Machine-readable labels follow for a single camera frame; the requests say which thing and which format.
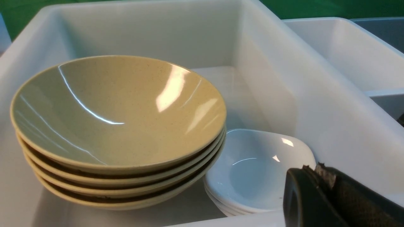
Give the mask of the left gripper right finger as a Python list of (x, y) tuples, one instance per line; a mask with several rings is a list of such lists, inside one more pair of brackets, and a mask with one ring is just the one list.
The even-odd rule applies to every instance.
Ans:
[(376, 193), (333, 167), (317, 164), (319, 187), (332, 214), (346, 227), (402, 227), (404, 210), (397, 203)]

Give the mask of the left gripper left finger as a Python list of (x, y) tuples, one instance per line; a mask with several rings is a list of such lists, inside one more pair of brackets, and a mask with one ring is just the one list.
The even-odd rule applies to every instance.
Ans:
[(329, 188), (308, 166), (287, 170), (283, 213), (286, 227), (346, 227), (327, 197)]

